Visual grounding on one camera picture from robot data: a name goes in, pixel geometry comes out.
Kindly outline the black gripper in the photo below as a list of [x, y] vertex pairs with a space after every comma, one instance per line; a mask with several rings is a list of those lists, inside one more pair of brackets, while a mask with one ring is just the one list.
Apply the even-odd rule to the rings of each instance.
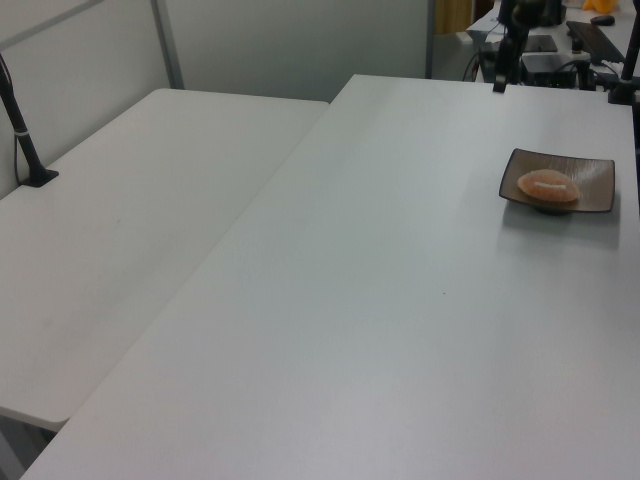
[[513, 39], [504, 37], [500, 42], [495, 63], [493, 91], [504, 93], [509, 83], [520, 82], [521, 57], [526, 50], [529, 30], [541, 25], [545, 0], [502, 0], [499, 23], [507, 29], [513, 28]]

